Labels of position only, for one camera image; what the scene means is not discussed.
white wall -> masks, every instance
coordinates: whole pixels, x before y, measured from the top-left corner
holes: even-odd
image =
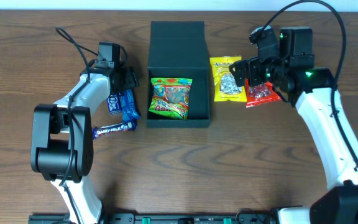
[[[0,9],[112,9],[164,11],[277,11],[295,0],[0,0]],[[358,0],[326,0],[337,11],[358,12]],[[303,3],[291,11],[327,11]]]

yellow candy bag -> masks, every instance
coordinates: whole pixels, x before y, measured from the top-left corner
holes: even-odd
[[[215,102],[247,101],[245,87],[237,87],[234,76],[229,71],[229,66],[238,60],[241,60],[241,56],[209,58],[215,83]]]

box lid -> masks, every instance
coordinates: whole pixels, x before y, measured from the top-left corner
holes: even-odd
[[[148,68],[209,69],[204,22],[152,22]]]

green candy bag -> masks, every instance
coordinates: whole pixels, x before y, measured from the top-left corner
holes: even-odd
[[[192,79],[152,78],[154,93],[149,111],[171,119],[187,119]]]

red candy bag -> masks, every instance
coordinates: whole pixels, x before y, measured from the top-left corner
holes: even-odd
[[[251,106],[261,105],[262,103],[270,103],[273,101],[281,100],[281,98],[273,91],[273,84],[266,82],[254,87],[248,85],[246,80],[247,89],[247,108]]]

